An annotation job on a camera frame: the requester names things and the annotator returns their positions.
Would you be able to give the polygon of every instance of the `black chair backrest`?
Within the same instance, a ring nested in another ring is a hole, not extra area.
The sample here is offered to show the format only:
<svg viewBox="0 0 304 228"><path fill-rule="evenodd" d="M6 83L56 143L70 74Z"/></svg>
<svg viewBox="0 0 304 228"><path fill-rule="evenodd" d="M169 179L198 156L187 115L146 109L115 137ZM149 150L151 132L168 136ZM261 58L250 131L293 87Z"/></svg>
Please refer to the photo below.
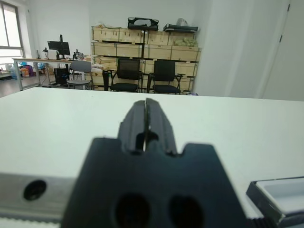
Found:
<svg viewBox="0 0 304 228"><path fill-rule="evenodd" d="M155 61L154 62L154 80L172 82L175 78L174 61Z"/></svg>
<svg viewBox="0 0 304 228"><path fill-rule="evenodd" d="M139 80L139 59L118 59L117 77L122 79Z"/></svg>

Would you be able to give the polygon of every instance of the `mounting hole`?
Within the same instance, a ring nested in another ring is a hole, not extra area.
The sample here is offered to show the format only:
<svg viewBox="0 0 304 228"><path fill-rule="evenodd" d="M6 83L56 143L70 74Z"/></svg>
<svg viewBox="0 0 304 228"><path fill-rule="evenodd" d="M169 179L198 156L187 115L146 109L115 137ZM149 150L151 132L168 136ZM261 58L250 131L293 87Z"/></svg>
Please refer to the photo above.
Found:
<svg viewBox="0 0 304 228"><path fill-rule="evenodd" d="M200 228L203 213L192 197L174 196L169 204L169 215L176 228Z"/></svg>
<svg viewBox="0 0 304 228"><path fill-rule="evenodd" d="M150 207L139 194L123 196L116 207L116 220L120 228L144 228L150 217Z"/></svg>
<svg viewBox="0 0 304 228"><path fill-rule="evenodd" d="M45 181L35 180L24 189L23 197L28 201L39 199L47 189Z"/></svg>

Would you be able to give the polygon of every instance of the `stacked wooden boxes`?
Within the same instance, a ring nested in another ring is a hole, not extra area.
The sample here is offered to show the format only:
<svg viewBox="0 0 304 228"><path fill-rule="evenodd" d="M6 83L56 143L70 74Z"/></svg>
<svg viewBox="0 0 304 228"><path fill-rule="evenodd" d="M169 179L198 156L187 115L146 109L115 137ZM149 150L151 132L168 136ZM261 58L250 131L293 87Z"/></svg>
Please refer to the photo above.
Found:
<svg viewBox="0 0 304 228"><path fill-rule="evenodd" d="M190 91L196 76L201 48L174 46L174 43L183 38L194 38L194 34L148 31L143 40L143 33L140 30L124 28L92 27L94 40L92 54L95 56L93 58L95 63L114 69L117 67L115 57L139 58L142 60L142 72L148 74L153 72L155 60L174 60L176 61L176 73L185 74L181 80L181 90ZM110 58L111 63L106 62L107 58ZM147 76L143 81L143 87L146 86Z"/></svg>

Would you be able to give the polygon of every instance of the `black office chair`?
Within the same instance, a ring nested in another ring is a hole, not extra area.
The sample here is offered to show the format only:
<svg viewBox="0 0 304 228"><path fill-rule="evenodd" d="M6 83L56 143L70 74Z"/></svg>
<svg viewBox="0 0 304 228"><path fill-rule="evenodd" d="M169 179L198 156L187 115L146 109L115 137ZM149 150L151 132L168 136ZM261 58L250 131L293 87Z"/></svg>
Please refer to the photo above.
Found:
<svg viewBox="0 0 304 228"><path fill-rule="evenodd" d="M175 62L174 61L155 61L154 73L151 74L153 80L154 93L162 94L181 94L181 78L183 74L175 75ZM178 86L170 85L174 79L177 80ZM168 82L168 85L156 85L155 81Z"/></svg>
<svg viewBox="0 0 304 228"><path fill-rule="evenodd" d="M118 67L115 75L111 74L112 83L111 90L114 91L126 91L136 92L139 87L140 79L143 79L142 73L140 72L140 60L139 59L118 59ZM133 83L115 83L113 80L117 75L121 79L138 80L138 84Z"/></svg>

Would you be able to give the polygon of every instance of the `gray chair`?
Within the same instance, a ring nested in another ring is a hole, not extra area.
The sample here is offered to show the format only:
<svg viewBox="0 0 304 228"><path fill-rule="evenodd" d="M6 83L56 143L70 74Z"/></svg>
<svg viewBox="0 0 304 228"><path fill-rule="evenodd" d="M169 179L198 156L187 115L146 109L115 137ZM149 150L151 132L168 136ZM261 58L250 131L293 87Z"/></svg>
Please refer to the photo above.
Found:
<svg viewBox="0 0 304 228"><path fill-rule="evenodd" d="M73 79L75 78L75 71L80 71L80 72L89 72L91 76L91 80L69 80L67 81L68 88L70 88L70 86L73 86L73 88L75 89L75 86L85 86L87 90L89 90L90 87L92 90L94 90L93 77L91 74L91 69L92 69L91 62L73 61L71 64L71 68L73 71Z"/></svg>

